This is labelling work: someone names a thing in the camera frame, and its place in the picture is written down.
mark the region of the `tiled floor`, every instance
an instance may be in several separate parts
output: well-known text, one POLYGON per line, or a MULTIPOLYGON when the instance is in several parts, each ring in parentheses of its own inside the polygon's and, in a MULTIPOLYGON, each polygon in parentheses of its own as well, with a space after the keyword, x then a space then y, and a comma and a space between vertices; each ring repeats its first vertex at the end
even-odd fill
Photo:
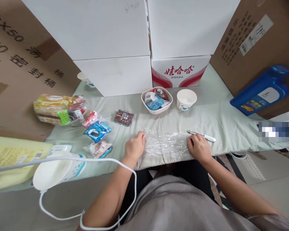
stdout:
MULTIPOLYGON (((274 151, 261 152, 268 160, 249 154, 235 159, 247 184, 289 218, 289 159, 274 151)), ((87 208, 110 175, 64 183, 50 189, 44 206, 58 217, 81 213, 87 208)), ((2 231, 74 231, 79 218, 56 221, 44 214, 38 205, 39 192, 28 189, 0 194, 0 230, 2 231)))

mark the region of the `yellow container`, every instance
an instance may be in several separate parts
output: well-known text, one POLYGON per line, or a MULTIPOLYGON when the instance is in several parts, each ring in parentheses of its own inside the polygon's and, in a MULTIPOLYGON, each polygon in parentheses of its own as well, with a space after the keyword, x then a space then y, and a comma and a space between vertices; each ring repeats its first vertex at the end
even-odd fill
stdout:
MULTIPOLYGON (((52 144, 0 137, 0 166, 30 162, 45 158, 52 144)), ((33 177, 38 165, 0 172, 0 189, 23 183, 33 177)))

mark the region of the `black pants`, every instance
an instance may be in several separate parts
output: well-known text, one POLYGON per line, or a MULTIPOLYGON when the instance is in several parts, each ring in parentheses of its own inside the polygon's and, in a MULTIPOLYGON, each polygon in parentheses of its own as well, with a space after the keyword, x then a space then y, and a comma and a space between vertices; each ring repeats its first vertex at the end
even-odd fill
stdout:
MULTIPOLYGON (((216 204, 218 204, 215 199, 213 192, 211 190, 211 184, 208 176, 208 172, 197 160, 188 160, 175 163, 175 169, 172 171, 174 176, 181 177, 191 185, 203 191, 207 194, 216 204)), ((137 196, 142 191, 142 189, 153 180, 149 169, 143 169, 136 171, 137 174, 137 196)), ((122 206, 119 212, 120 217, 125 213, 126 209, 130 206, 134 199, 134 185, 135 176, 132 174, 131 179, 128 183, 125 196, 122 202, 122 206)))

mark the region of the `brown snack packet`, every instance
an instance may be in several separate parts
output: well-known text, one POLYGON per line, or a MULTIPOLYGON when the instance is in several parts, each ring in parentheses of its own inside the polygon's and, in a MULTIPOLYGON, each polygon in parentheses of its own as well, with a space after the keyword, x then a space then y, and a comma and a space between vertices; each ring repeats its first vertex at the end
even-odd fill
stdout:
POLYGON ((133 116, 134 116, 134 114, 119 110, 116 113, 114 121, 122 123, 126 126, 130 126, 132 123, 132 120, 133 120, 133 116))

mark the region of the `blue plastic bottle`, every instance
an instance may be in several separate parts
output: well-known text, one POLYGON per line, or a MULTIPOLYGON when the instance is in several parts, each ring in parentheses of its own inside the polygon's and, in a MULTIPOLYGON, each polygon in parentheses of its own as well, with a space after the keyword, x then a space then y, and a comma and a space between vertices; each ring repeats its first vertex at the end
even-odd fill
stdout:
POLYGON ((230 104, 238 108, 244 115, 249 116, 282 100, 289 95, 289 87, 282 82, 288 74, 287 67, 272 66, 234 97, 230 104))

